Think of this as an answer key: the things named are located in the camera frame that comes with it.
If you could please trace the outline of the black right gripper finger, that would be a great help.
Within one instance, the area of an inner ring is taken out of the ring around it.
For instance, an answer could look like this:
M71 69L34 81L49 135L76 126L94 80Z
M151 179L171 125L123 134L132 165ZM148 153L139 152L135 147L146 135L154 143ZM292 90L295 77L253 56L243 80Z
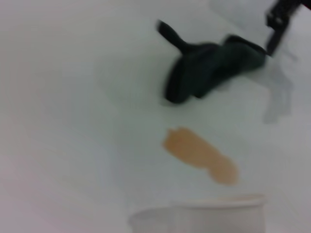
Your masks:
M291 4L275 4L266 14L266 25L273 30L266 43L266 52L270 57L278 48L290 24L291 11Z

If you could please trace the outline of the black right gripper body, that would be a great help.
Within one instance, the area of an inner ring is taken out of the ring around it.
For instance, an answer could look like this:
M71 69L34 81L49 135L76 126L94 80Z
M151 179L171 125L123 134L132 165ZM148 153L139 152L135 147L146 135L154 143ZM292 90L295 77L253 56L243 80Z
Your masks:
M277 11L293 11L300 5L303 5L310 10L311 0L278 0L273 8Z

